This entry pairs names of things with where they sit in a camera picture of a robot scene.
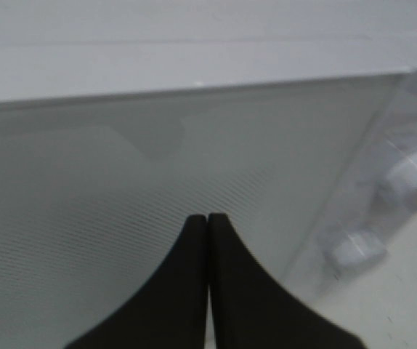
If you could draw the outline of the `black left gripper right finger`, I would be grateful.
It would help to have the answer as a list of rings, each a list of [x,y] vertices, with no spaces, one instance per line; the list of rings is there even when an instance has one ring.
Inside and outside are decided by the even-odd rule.
[[[218,348],[362,348],[356,335],[288,293],[255,260],[225,214],[208,217]]]

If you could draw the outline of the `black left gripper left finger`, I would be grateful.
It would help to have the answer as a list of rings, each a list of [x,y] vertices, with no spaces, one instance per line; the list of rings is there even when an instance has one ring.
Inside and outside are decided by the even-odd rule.
[[[203,348],[208,307],[206,227],[203,215],[189,216],[143,286],[68,347]]]

